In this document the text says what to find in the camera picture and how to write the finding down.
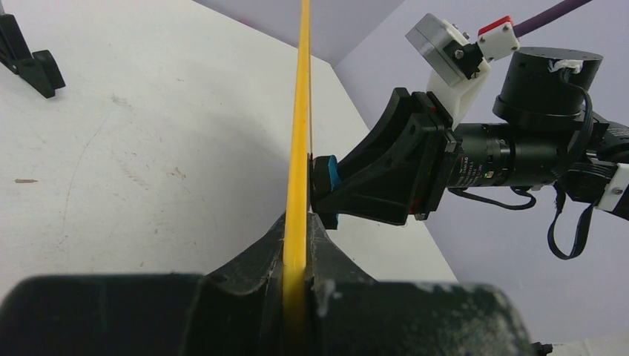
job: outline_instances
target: blurry black object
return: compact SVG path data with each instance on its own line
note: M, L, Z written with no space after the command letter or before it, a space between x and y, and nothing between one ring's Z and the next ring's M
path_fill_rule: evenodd
M309 342L282 330L284 217L207 276L36 277L0 307L0 355L535 355L483 285L377 282L309 215Z
M30 53L15 16L0 14L0 62L49 99L65 82L48 50Z

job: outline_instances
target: red clip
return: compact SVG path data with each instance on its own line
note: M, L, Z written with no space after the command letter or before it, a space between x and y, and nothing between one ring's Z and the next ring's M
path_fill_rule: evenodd
M511 19L511 16L505 16L502 19L499 19L498 21L492 22L491 24L481 28L480 30L478 30L478 35L482 35L483 33L489 32L491 30L493 30L496 27L500 27L506 23L510 22L511 26L514 26L515 23L513 23L513 20Z

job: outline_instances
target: wall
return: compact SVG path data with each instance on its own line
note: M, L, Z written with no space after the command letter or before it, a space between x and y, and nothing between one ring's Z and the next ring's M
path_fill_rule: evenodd
M296 46L301 1L195 0ZM345 58L403 0L311 1L312 53L332 65Z
M555 1L407 0L338 66L337 75L363 119L373 126L394 87L423 90L429 66L404 35L428 12L461 30L478 28L511 14L523 21ZM567 47L606 58L590 90L604 117L629 125L626 17L629 2L594 1L523 38L523 45ZM465 122L497 122L491 114L509 59L493 65L493 75ZM481 190L505 202L518 202L506 188ZM446 193L427 225L461 281L492 283L509 294L534 340L570 341L629 331L629 223L596 211L585 253L574 261L556 259L546 233L554 214L554 191L536 194L538 205L521 212L463 200ZM568 203L558 224L559 245L569 251L584 206Z

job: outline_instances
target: black cable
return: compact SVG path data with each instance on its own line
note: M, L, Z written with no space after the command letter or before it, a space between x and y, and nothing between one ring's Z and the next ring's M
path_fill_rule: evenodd
M592 213L594 211L594 207L599 202L593 202L592 204L590 204L590 206L588 206L583 211L583 213L581 214L581 217L579 218L579 223L576 226L572 251L570 252L570 254L564 254L562 250L559 249L555 241L555 224L557 223L557 219L559 218L559 215L564 210L564 204L566 203L566 192L562 189L562 187L559 186L558 183L555 183L554 187L555 187L555 191L557 192L557 198L555 200L557 210L555 213L555 218L553 219L553 222L550 224L550 227L548 228L548 235L547 235L548 247L550 248L550 251L553 252L553 254L557 256L559 259L572 260L573 258L576 258L579 255L581 255L583 250L585 250L585 244L587 243L587 236L590 232L590 222L592 220Z
M535 15L534 17L517 24L513 27L513 32L516 37L520 38L528 33L537 30L540 27L543 27L563 15L569 13L570 11L576 10L579 7L587 4L592 0L564 0L557 5L551 7L550 9L545 10L542 13Z
M476 202L485 202L487 204L496 205L501 208L505 208L507 210L513 210L513 211L527 210L535 206L535 204L537 203L537 200L535 199L535 197L527 191L528 188L511 187L511 190L513 191L513 193L518 194L520 197L530 198L530 201L522 205L508 205L508 204L504 204L503 202L498 202L493 199L481 197L476 194L467 193L465 189L462 189L462 188L449 188L448 189L450 193L456 195L457 197L474 200Z
M559 78L566 86L574 90L578 90L581 92L581 95L583 95L583 100L585 100L583 125L581 126L574 143L568 149L566 155L562 157L557 166L550 170L556 178L566 174L570 167L583 157L585 151L587 150L587 145L590 143L590 138L592 137L592 131L594 129L592 99L590 98L590 94L587 90L569 82L572 72L572 68L561 69Z

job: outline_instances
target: yellow strip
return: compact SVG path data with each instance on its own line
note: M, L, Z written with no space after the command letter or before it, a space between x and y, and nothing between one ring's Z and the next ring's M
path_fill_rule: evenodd
M302 0L282 280L284 330L287 333L286 341L291 348L305 345L306 332L304 271L306 269L306 215L308 208L309 97L310 1Z

